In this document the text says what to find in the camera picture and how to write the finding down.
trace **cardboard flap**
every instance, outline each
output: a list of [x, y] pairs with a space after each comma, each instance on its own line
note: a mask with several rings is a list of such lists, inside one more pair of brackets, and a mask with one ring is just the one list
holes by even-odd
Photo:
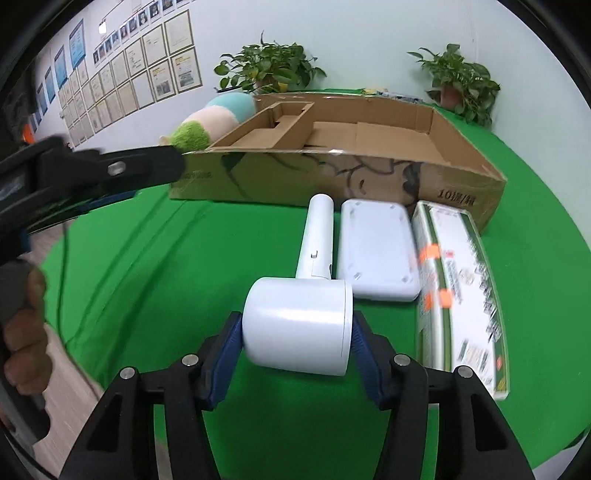
[[386, 125], [357, 124], [355, 153], [448, 165], [426, 133]]

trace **framed certificate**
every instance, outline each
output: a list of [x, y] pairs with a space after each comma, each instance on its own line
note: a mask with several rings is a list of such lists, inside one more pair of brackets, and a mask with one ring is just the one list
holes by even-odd
[[74, 100], [68, 103], [68, 108], [70, 109], [70, 115], [72, 116], [72, 121], [75, 122], [80, 118], [78, 115], [78, 110], [76, 109], [76, 105], [74, 104]]
[[95, 133], [103, 130], [103, 124], [100, 123], [99, 112], [96, 107], [88, 109], [88, 118], [90, 119], [90, 124], [92, 125], [92, 129], [95, 131]]
[[150, 80], [148, 80], [148, 73], [143, 72], [132, 79], [131, 85], [134, 87], [135, 98], [140, 109], [154, 103], [154, 92], [150, 86]]
[[150, 79], [152, 80], [152, 85], [154, 85], [154, 93], [156, 94], [157, 102], [175, 95], [173, 78], [170, 73], [168, 60], [150, 68]]
[[132, 77], [145, 70], [146, 62], [144, 60], [141, 38], [125, 49], [125, 56], [127, 57], [129, 74]]
[[66, 102], [66, 96], [64, 94], [64, 89], [60, 89], [57, 92], [57, 97], [60, 99], [60, 105], [62, 108], [65, 108], [68, 102]]
[[74, 95], [74, 105], [76, 105], [76, 110], [78, 112], [78, 117], [82, 118], [82, 115], [86, 113], [86, 107], [84, 105], [84, 100], [82, 99], [82, 93], [77, 92]]
[[64, 83], [64, 95], [66, 98], [66, 102], [69, 102], [74, 98], [74, 94], [72, 93], [72, 87], [70, 87], [70, 80], [66, 80]]
[[168, 51], [171, 55], [193, 45], [193, 32], [189, 10], [177, 15], [164, 23]]
[[96, 104], [96, 109], [99, 112], [100, 123], [103, 125], [103, 128], [108, 127], [112, 121], [109, 108], [107, 107], [107, 102], [105, 100], [101, 100]]
[[115, 81], [113, 80], [113, 74], [111, 72], [111, 64], [105, 65], [99, 72], [100, 83], [103, 86], [103, 92], [109, 93], [115, 88]]
[[119, 89], [119, 99], [125, 116], [137, 111], [138, 102], [135, 100], [134, 88], [131, 86], [131, 82], [127, 82]]
[[98, 73], [90, 79], [90, 89], [92, 90], [92, 96], [95, 99], [95, 103], [105, 96]]
[[90, 126], [90, 119], [88, 118], [88, 115], [84, 114], [84, 116], [80, 118], [80, 124], [86, 138], [94, 137], [95, 133], [92, 131], [92, 127]]
[[86, 82], [88, 82], [88, 70], [86, 70], [86, 59], [82, 59], [76, 71], [78, 72], [78, 79], [80, 80], [81, 85], [84, 85]]
[[111, 67], [113, 68], [115, 86], [118, 87], [122, 83], [126, 82], [127, 79], [129, 79], [129, 74], [127, 73], [127, 65], [125, 64], [125, 55], [123, 52], [121, 52], [113, 59], [113, 61], [111, 62]]
[[90, 87], [90, 82], [87, 82], [82, 86], [82, 97], [84, 98], [84, 103], [86, 104], [87, 109], [94, 105], [95, 99], [92, 96], [92, 88]]
[[78, 74], [74, 70], [72, 75], [70, 75], [70, 87], [72, 88], [72, 94], [76, 94], [78, 90], [80, 90], [80, 83], [78, 82]]
[[197, 53], [194, 48], [177, 53], [171, 59], [173, 64], [174, 80], [177, 83], [179, 93], [192, 88], [201, 87], [201, 75], [197, 64]]
[[113, 122], [121, 120], [124, 117], [123, 107], [121, 106], [121, 101], [119, 100], [119, 95], [117, 92], [113, 92], [108, 95], [106, 102], [109, 113], [111, 114], [111, 120], [113, 120]]
[[159, 25], [155, 29], [146, 33], [146, 35], [143, 37], [143, 40], [148, 67], [166, 58], [166, 48], [164, 46], [164, 32], [162, 25]]

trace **metal screw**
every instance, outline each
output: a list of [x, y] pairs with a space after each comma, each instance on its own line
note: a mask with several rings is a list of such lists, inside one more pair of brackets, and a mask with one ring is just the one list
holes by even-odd
[[112, 177], [116, 177], [117, 175], [121, 175], [126, 168], [127, 165], [125, 165], [125, 162], [116, 161], [107, 167], [107, 173]]
[[460, 377], [464, 378], [470, 378], [474, 374], [472, 369], [466, 365], [462, 365], [460, 368], [458, 368], [457, 372], [460, 374]]
[[186, 365], [187, 367], [197, 365], [198, 362], [199, 357], [197, 355], [193, 355], [192, 353], [183, 357], [183, 365]]
[[404, 355], [404, 353], [399, 353], [394, 357], [394, 363], [400, 365], [401, 367], [406, 367], [410, 365], [410, 357], [408, 355]]
[[135, 370], [131, 367], [125, 367], [121, 373], [119, 374], [119, 376], [121, 378], [123, 378], [123, 380], [129, 380], [130, 378], [132, 378], [135, 375]]

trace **human hand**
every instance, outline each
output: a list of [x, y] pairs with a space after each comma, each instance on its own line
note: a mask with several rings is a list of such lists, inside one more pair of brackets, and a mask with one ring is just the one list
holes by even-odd
[[53, 369], [44, 328], [46, 288], [43, 273], [33, 268], [27, 279], [28, 305], [4, 327], [4, 342], [11, 352], [4, 364], [4, 374], [21, 395], [42, 393]]

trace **white box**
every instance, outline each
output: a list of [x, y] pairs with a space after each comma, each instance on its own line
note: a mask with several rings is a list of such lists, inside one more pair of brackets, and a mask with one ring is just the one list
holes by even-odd
[[425, 366], [471, 367], [496, 400], [509, 393], [505, 328], [480, 237], [465, 210], [418, 202], [413, 231], [421, 295], [417, 349]]

